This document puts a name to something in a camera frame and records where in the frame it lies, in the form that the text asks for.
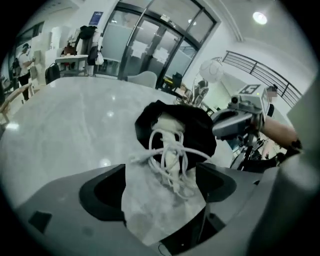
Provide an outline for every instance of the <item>white cable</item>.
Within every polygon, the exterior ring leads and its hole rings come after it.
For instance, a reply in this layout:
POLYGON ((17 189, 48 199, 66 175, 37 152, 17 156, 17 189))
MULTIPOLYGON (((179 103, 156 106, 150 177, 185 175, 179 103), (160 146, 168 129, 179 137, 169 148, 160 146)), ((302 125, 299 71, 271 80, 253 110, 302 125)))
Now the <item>white cable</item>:
POLYGON ((153 138, 155 136, 156 133, 160 133, 162 134, 163 132, 167 132, 164 129, 155 129, 152 131, 151 135, 150 135, 150 139, 149 139, 149 145, 148 148, 145 152, 144 155, 141 155, 140 157, 135 157, 131 160, 132 163, 142 163, 147 161, 150 168, 156 172, 156 173, 160 173, 162 174, 163 177, 168 179, 169 185, 171 187, 173 187, 173 183, 177 183, 183 187, 187 187, 188 189, 190 189, 193 194, 191 196, 184 196, 181 195, 178 191, 174 191, 177 193, 178 196, 180 196, 183 199, 188 199, 190 197, 192 197, 195 193, 194 193, 194 188, 190 185, 188 185, 186 182, 184 182, 183 180, 181 180, 181 177, 176 179, 174 177, 172 177, 170 175, 170 170, 171 168, 179 161, 179 158, 182 157, 182 166, 181 166, 181 171, 182 171, 182 176, 185 178, 186 181, 191 181, 193 182, 193 180, 190 180, 187 176, 187 170, 188 170, 188 157, 187 157, 187 153, 193 153, 196 155, 199 155, 207 160, 209 160, 210 162, 212 162, 211 157, 199 150, 193 149, 193 148, 188 148, 188 147, 184 147, 183 142, 184 142, 184 134, 180 131, 178 132, 173 132, 174 134, 177 134, 179 137, 179 141, 171 141, 171 140, 166 140, 166 142, 168 143, 167 146, 162 147, 162 148, 158 148, 158 149, 152 149, 152 141, 153 138), (165 156, 166 153, 169 151, 173 151, 176 152, 177 154, 177 158, 176 160, 170 165, 165 167, 165 156), (155 159, 154 156, 156 155, 161 155, 161 161, 160 163, 158 163, 155 159))

